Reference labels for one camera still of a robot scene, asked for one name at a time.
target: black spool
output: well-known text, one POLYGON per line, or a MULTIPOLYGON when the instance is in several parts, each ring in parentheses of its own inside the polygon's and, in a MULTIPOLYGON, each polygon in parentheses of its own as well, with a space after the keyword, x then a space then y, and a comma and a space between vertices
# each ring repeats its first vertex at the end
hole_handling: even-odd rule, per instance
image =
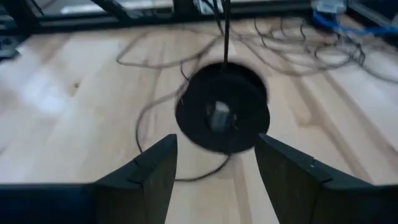
POLYGON ((262 79, 242 65, 228 63, 223 72, 221 68, 222 63, 214 63, 192 75, 175 117, 182 132, 202 148, 242 152, 269 128, 267 90, 262 79))

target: wooden floor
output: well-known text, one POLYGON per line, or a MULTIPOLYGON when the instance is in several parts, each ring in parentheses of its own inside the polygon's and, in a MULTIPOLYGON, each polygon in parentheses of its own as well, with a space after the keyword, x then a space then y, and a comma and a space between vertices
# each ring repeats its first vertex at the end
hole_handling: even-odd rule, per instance
MULTIPOLYGON (((259 21, 259 26, 266 30, 278 22, 259 21)), ((213 22, 190 27, 217 32, 213 22)), ((250 20, 233 23, 233 29, 254 32, 250 20)), ((178 60, 212 39, 159 26, 37 35, 20 47, 21 57, 0 64, 0 182, 89 182, 138 155, 134 127, 140 110, 184 81, 178 66, 151 70, 115 62, 131 40, 150 30, 123 58, 125 62, 178 60)), ((221 60, 222 49, 220 42, 200 65, 221 60)), ((398 183, 397 85, 355 65, 289 77, 262 64, 239 42, 232 41, 230 49, 232 60, 251 67, 266 81, 270 136, 368 182, 398 183)), ((270 51, 258 52, 275 66, 302 69, 270 51)), ((393 54, 373 52, 366 63, 398 78, 398 58, 393 54)), ((184 64, 185 73, 194 64, 184 64)), ((174 106, 175 100, 170 100, 144 118, 139 136, 145 148, 177 133, 177 177, 218 166, 223 156, 200 150, 180 132, 174 106)), ((277 223, 254 151, 235 156, 209 179, 176 183, 167 223, 277 223)))

